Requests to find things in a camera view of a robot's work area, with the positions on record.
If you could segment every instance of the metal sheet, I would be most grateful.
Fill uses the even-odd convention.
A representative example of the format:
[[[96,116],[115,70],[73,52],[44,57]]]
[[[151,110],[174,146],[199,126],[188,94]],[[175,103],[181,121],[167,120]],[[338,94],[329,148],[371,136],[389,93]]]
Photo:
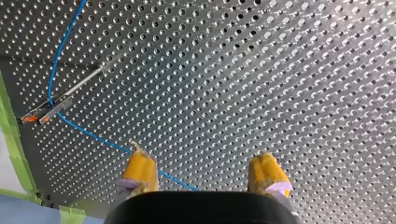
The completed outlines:
[[[0,1],[0,52],[17,116],[46,97],[73,1]],[[106,74],[66,115],[208,190],[245,190],[272,152],[303,222],[395,219],[395,3],[89,1],[55,80]],[[60,120],[21,127],[37,185],[55,204],[103,216],[127,155]],[[161,179],[162,189],[181,189]]]

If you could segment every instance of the gray surface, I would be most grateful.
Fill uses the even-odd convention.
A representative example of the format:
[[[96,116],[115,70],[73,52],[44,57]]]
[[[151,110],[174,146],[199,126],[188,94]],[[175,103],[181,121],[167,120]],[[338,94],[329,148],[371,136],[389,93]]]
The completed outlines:
[[[61,224],[61,212],[57,209],[40,206],[19,198],[0,195],[0,216],[7,224]],[[103,224],[95,217],[85,217],[82,224]]]
[[[245,190],[248,161],[272,152],[308,223],[395,219],[395,3],[88,3],[54,91],[107,63],[66,115],[210,190]],[[72,1],[0,1],[3,73],[17,116],[46,97]],[[23,127],[37,185],[103,216],[127,155],[55,119]],[[181,186],[162,178],[162,189]]]

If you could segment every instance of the orange clip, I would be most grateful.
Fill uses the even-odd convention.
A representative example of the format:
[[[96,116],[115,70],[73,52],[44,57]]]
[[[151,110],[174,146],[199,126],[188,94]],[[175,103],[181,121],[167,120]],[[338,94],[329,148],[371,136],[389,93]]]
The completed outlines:
[[[22,120],[25,121],[25,122],[35,122],[35,121],[38,120],[38,116],[29,116],[29,117],[26,117],[26,118],[24,118]]]

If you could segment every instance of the green tape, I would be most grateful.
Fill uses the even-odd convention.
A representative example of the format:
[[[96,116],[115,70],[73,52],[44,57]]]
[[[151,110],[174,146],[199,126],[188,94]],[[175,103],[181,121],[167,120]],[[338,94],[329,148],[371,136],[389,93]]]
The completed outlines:
[[[85,212],[77,208],[59,206],[61,211],[61,224],[82,224],[85,219]]]
[[[9,101],[6,85],[3,76],[0,72],[0,107],[3,107],[5,113],[0,113],[0,120],[7,120],[8,125],[15,127],[20,136],[18,122],[15,120],[14,112],[12,111],[11,102]]]
[[[0,189],[0,194],[7,195],[14,198],[20,198],[32,203],[41,203],[41,200],[35,196],[33,193],[22,194],[8,189]]]
[[[29,200],[33,203],[41,203],[41,200],[35,196],[37,188],[33,180],[32,172],[30,171],[29,164],[24,156],[18,123],[15,120],[14,113],[12,112],[11,103],[9,101],[6,86],[3,77],[0,73],[0,127],[6,139],[7,150],[9,158],[14,167],[15,173],[20,180],[21,186],[27,194],[13,192],[8,189],[0,189],[1,194],[22,198]]]

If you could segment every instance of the wire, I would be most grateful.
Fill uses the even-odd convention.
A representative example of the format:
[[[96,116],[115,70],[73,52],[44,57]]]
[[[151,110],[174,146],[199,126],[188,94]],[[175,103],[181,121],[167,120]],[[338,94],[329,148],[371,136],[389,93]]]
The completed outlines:
[[[58,46],[58,48],[57,48],[57,50],[56,50],[55,59],[54,59],[54,61],[53,61],[53,66],[52,66],[52,71],[51,71],[50,76],[49,76],[48,98],[49,98],[49,104],[50,104],[51,106],[54,106],[54,103],[53,103],[53,100],[52,100],[52,84],[53,84],[53,79],[54,79],[55,74],[56,74],[56,67],[58,66],[59,57],[61,56],[62,50],[63,50],[63,48],[64,48],[64,43],[66,42],[67,37],[69,37],[70,32],[71,32],[72,29],[73,29],[73,25],[74,25],[74,23],[75,23],[75,21],[76,21],[78,15],[81,13],[82,9],[84,8],[86,2],[87,2],[87,0],[81,0],[81,2],[79,3],[78,9],[77,9],[75,15],[73,16],[72,20],[70,21],[69,25],[67,26],[67,30],[66,30],[66,32],[64,33],[64,37],[62,37],[61,44]],[[76,128],[77,130],[81,131],[82,133],[85,133],[85,134],[87,134],[88,136],[90,136],[90,137],[92,137],[92,138],[94,138],[94,139],[96,139],[96,140],[98,140],[98,141],[100,141],[100,142],[102,142],[102,143],[104,143],[104,144],[110,146],[110,147],[114,147],[114,148],[116,148],[116,149],[119,149],[119,150],[121,150],[121,151],[123,151],[123,152],[125,152],[125,153],[127,153],[127,154],[129,154],[129,155],[132,154],[132,151],[131,151],[131,150],[129,150],[129,149],[125,148],[125,147],[122,147],[122,146],[120,146],[120,145],[117,145],[117,144],[108,142],[107,140],[105,140],[105,139],[103,139],[103,138],[101,138],[101,137],[99,137],[99,136],[96,136],[95,134],[90,133],[90,132],[86,131],[85,129],[79,127],[77,124],[75,124],[75,123],[73,123],[72,121],[70,121],[69,119],[67,119],[61,112],[58,112],[58,116],[59,116],[59,118],[61,118],[61,120],[63,120],[65,123],[67,123],[68,125],[70,125],[70,126]],[[166,172],[164,172],[164,171],[159,170],[158,173],[159,173],[160,175],[163,175],[163,176],[165,176],[165,177],[167,177],[167,178],[169,178],[169,179],[175,181],[176,183],[178,183],[179,185],[181,185],[181,186],[183,186],[183,187],[185,187],[185,188],[187,188],[187,189],[199,190],[198,188],[193,187],[193,186],[190,186],[190,185],[184,183],[183,181],[177,179],[176,177],[174,177],[174,176],[172,176],[172,175],[169,175],[168,173],[166,173]]]

